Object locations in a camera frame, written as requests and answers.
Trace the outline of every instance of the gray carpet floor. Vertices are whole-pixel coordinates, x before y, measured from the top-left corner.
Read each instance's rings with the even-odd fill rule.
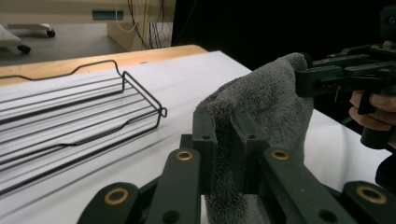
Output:
[[[23,54],[17,47],[0,48],[0,66],[125,52],[107,36],[105,23],[50,24],[50,28],[55,37],[48,37],[46,31],[9,29],[31,51]]]

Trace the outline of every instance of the person's hand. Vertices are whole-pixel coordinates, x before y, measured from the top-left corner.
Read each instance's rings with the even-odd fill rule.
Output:
[[[359,103],[361,101],[362,91],[354,91],[350,99],[352,106],[349,109],[349,115],[356,120],[359,125],[378,131],[388,131],[392,125],[396,125],[396,95],[378,95],[370,96],[370,104],[377,110],[373,114],[358,114]],[[392,135],[389,144],[396,148],[396,133]]]

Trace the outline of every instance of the towel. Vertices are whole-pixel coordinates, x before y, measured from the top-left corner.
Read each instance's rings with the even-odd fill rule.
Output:
[[[314,103],[295,93],[294,71],[307,68],[303,53],[293,52],[265,64],[249,74],[219,87],[200,102],[216,124],[218,139],[217,168],[211,195],[205,196],[208,221],[211,224],[263,223],[257,195],[244,195],[233,185],[230,168],[230,116],[233,109],[245,109],[262,127],[271,147],[301,152]]]

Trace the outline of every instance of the black wire rack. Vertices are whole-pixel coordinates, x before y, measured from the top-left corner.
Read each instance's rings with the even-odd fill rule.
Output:
[[[111,63],[114,69],[78,73]],[[155,130],[167,109],[113,60],[13,85],[0,98],[0,195]]]

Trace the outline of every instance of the chair wheel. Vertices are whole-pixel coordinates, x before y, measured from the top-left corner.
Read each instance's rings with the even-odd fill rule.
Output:
[[[47,36],[48,37],[55,37],[55,31],[51,29],[50,31],[47,31]]]
[[[19,45],[17,46],[18,50],[20,50],[22,53],[29,53],[30,48],[27,47],[26,45]]]

